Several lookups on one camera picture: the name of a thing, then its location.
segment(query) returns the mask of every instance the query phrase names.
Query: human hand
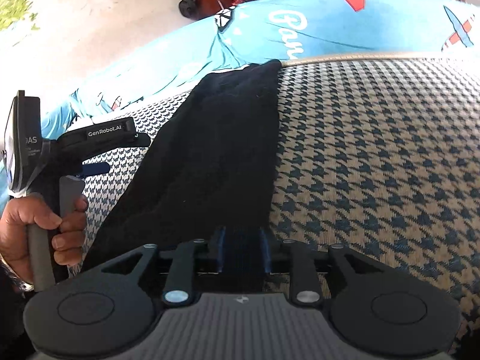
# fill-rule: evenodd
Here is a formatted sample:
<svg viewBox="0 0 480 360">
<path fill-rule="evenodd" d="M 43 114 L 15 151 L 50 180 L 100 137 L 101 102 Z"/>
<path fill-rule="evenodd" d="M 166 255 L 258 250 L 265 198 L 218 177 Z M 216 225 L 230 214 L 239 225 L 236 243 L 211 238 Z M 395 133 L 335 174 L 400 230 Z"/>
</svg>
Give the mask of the human hand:
<svg viewBox="0 0 480 360">
<path fill-rule="evenodd" d="M 33 282 L 28 253 L 26 225 L 36 223 L 45 230 L 60 226 L 60 234 L 52 238 L 54 258 L 61 266 L 73 266 L 82 259 L 83 230 L 86 225 L 85 196 L 75 202 L 75 211 L 61 219 L 42 198 L 27 196 L 10 200 L 0 219 L 0 254 L 10 268 L 25 282 Z"/>
</svg>

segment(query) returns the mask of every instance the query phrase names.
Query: gray handle grip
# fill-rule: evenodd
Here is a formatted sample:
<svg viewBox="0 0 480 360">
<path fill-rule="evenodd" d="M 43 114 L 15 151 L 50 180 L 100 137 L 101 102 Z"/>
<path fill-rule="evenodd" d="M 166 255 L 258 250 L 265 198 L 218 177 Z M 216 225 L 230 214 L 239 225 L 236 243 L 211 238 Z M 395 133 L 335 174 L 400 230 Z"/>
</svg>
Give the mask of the gray handle grip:
<svg viewBox="0 0 480 360">
<path fill-rule="evenodd" d="M 63 218 L 74 210 L 74 203 L 83 192 L 85 181 L 73 177 L 64 176 L 59 180 L 59 213 Z M 46 290 L 55 285 L 58 280 L 59 270 L 53 258 L 52 237 L 58 234 L 58 231 L 44 230 L 38 225 L 27 226 L 28 251 L 30 254 L 30 265 L 33 272 L 33 285 L 35 292 Z"/>
</svg>

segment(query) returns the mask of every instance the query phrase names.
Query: finger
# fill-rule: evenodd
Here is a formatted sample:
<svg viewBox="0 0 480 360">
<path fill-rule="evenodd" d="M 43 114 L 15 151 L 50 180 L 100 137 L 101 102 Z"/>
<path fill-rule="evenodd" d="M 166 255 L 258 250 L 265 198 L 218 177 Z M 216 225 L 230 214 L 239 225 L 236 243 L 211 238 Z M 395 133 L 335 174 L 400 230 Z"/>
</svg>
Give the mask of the finger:
<svg viewBox="0 0 480 360">
<path fill-rule="evenodd" d="M 69 231 L 83 230 L 87 224 L 87 217 L 84 212 L 74 211 L 68 214 L 60 225 L 60 231 L 67 233 Z"/>
<path fill-rule="evenodd" d="M 56 251 L 53 254 L 53 258 L 58 265 L 74 266 L 82 260 L 82 248 L 77 247 L 75 249 L 68 249 L 65 251 Z"/>
<path fill-rule="evenodd" d="M 87 208 L 88 208 L 88 199 L 85 195 L 81 195 L 75 201 L 75 210 L 80 212 L 85 212 L 87 211 Z"/>
<path fill-rule="evenodd" d="M 23 228 L 24 225 L 33 223 L 46 230 L 53 230 L 61 222 L 62 219 L 38 196 L 9 200 L 1 217 L 1 223 L 5 226 L 2 228 L 7 230 L 12 230 L 11 227 Z"/>
<path fill-rule="evenodd" d="M 85 241 L 85 234 L 82 231 L 57 234 L 52 238 L 52 246 L 57 251 L 80 248 Z"/>
</svg>

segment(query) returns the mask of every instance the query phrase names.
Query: floor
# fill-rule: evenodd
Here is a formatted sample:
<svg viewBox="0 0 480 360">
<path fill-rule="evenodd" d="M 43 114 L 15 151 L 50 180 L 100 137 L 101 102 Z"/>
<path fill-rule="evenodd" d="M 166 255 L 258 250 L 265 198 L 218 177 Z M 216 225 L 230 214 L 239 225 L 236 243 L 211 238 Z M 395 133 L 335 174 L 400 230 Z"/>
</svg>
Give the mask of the floor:
<svg viewBox="0 0 480 360">
<path fill-rule="evenodd" d="M 0 33 L 0 126 L 17 90 L 46 111 L 88 75 L 190 23 L 180 0 L 31 1 L 39 30 L 25 20 Z"/>
</svg>

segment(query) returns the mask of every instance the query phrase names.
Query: light blue fabric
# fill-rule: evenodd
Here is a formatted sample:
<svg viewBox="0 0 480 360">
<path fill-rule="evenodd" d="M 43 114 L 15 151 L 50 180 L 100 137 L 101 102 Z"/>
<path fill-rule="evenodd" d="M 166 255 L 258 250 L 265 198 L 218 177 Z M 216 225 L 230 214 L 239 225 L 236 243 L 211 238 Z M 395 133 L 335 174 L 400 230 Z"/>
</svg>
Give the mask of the light blue fabric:
<svg viewBox="0 0 480 360">
<path fill-rule="evenodd" d="M 452 0 L 365 0 L 356 12 L 347 0 L 259 0 L 239 5 L 220 34 L 246 63 L 372 51 L 440 52 L 461 23 L 480 9 Z M 469 36 L 477 50 L 480 28 Z M 457 42 L 445 51 L 465 49 Z"/>
<path fill-rule="evenodd" d="M 0 163 L 0 185 L 2 186 L 2 189 L 0 190 L 0 212 L 3 212 L 9 199 L 7 191 L 7 172 L 5 171 L 3 162 Z"/>
<path fill-rule="evenodd" d="M 106 114 L 212 71 L 271 59 L 371 51 L 454 53 L 467 47 L 470 55 L 480 56 L 475 22 L 480 9 L 473 5 L 452 0 L 362 2 L 258 0 L 220 18 L 192 23 L 88 78 L 44 116 L 42 134 L 55 139 L 75 115 Z M 4 178 L 1 172 L 1 186 Z"/>
</svg>

